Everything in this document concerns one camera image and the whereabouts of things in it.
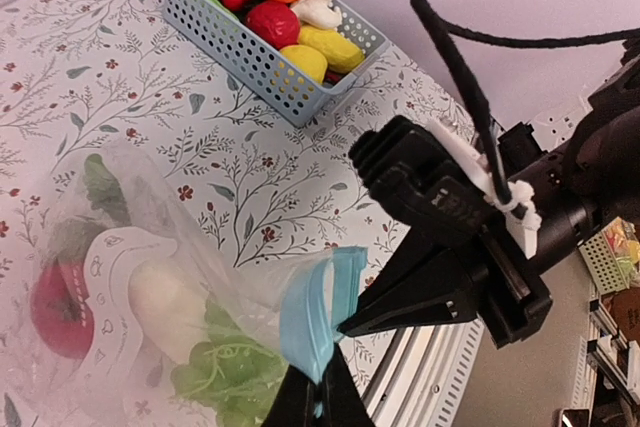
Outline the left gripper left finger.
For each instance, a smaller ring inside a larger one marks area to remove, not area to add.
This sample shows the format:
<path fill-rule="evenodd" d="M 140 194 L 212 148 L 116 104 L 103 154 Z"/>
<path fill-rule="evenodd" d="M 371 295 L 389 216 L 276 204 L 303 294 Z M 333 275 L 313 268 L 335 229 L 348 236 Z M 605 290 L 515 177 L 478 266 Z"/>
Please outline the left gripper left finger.
<path fill-rule="evenodd" d="M 316 425 L 315 384 L 289 366 L 263 427 L 312 427 Z"/>

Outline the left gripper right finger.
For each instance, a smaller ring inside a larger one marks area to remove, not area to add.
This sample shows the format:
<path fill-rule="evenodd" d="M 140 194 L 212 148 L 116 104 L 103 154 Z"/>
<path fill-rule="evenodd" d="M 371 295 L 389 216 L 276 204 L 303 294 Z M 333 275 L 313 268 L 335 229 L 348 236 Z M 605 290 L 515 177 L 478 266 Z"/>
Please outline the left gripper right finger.
<path fill-rule="evenodd" d="M 319 425 L 325 427 L 374 427 L 338 344 L 321 382 Z"/>

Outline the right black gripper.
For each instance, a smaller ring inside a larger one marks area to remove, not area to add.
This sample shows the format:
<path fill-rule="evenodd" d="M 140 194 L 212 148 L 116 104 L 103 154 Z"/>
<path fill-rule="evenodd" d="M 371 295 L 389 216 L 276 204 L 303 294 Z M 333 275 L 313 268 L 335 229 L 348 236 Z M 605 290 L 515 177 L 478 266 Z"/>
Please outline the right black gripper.
<path fill-rule="evenodd" d="M 474 242 L 484 277 L 466 270 L 458 249 L 410 230 L 339 331 L 358 337 L 479 317 L 498 349 L 530 338 L 551 310 L 548 287 L 505 227 L 484 226 Z"/>

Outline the green toy grapes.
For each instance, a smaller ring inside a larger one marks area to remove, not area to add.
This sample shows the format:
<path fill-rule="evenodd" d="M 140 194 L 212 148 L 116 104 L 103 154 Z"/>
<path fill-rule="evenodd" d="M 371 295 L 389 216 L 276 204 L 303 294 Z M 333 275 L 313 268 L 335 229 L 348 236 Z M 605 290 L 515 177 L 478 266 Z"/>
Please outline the green toy grapes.
<path fill-rule="evenodd" d="M 208 301 L 205 339 L 171 372 L 177 396 L 216 413 L 219 426 L 260 426 L 284 379 L 284 358 L 244 335 L 229 314 Z"/>

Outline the white toy radish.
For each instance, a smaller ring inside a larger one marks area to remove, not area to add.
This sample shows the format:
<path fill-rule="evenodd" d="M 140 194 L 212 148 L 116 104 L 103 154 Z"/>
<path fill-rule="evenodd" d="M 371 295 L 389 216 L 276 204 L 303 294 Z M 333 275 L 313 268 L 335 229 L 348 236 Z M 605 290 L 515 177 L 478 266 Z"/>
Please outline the white toy radish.
<path fill-rule="evenodd" d="M 218 255 L 148 158 L 117 177 L 102 156 L 91 154 L 83 184 L 92 209 L 112 222 L 85 262 L 99 325 L 93 348 L 105 347 L 112 365 L 122 366 L 149 340 L 174 363 L 186 363 L 205 339 Z"/>

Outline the clear zip top bag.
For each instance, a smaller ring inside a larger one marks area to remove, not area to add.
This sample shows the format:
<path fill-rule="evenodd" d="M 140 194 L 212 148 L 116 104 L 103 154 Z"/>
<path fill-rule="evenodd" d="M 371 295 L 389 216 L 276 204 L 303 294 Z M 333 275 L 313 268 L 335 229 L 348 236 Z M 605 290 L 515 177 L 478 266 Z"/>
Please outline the clear zip top bag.
<path fill-rule="evenodd" d="M 17 343 L 15 380 L 59 425 L 124 426 L 126 395 L 154 357 L 176 397 L 219 426 L 302 426 L 329 390 L 358 397 L 339 350 L 356 309 L 363 247 L 237 270 L 153 161 L 113 144 L 66 161 Z"/>

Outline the red toy tomato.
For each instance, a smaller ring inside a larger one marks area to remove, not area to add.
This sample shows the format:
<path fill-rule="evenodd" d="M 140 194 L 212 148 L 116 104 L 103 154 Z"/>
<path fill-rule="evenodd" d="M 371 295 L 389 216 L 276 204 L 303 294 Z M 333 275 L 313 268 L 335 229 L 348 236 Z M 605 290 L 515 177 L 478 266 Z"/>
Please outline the red toy tomato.
<path fill-rule="evenodd" d="M 72 360 L 88 354 L 95 322 L 86 298 L 84 277 L 75 283 L 70 266 L 58 262 L 45 267 L 33 286 L 30 318 L 40 339 L 55 354 Z"/>

